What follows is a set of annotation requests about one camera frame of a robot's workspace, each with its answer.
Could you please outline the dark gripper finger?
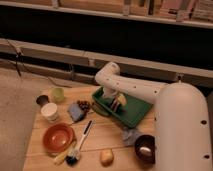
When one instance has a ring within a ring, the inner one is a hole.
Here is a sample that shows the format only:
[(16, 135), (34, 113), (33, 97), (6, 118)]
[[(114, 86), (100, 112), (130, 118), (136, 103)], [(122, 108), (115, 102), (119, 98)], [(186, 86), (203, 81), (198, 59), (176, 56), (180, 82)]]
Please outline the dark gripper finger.
[(116, 101), (115, 112), (119, 109), (120, 106), (121, 106), (121, 103), (119, 101)]
[(110, 108), (111, 108), (112, 110), (114, 110), (115, 107), (116, 107), (116, 105), (117, 105), (117, 99), (114, 99), (114, 100), (112, 101), (112, 104), (111, 104)]

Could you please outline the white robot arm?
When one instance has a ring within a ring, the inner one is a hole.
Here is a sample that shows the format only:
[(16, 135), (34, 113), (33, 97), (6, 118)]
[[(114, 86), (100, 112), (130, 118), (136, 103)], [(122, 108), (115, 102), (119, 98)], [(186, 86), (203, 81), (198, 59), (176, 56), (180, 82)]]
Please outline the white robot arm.
[(195, 86), (123, 77), (114, 62), (95, 80), (106, 95), (122, 92), (154, 105), (155, 171), (213, 171), (207, 101)]

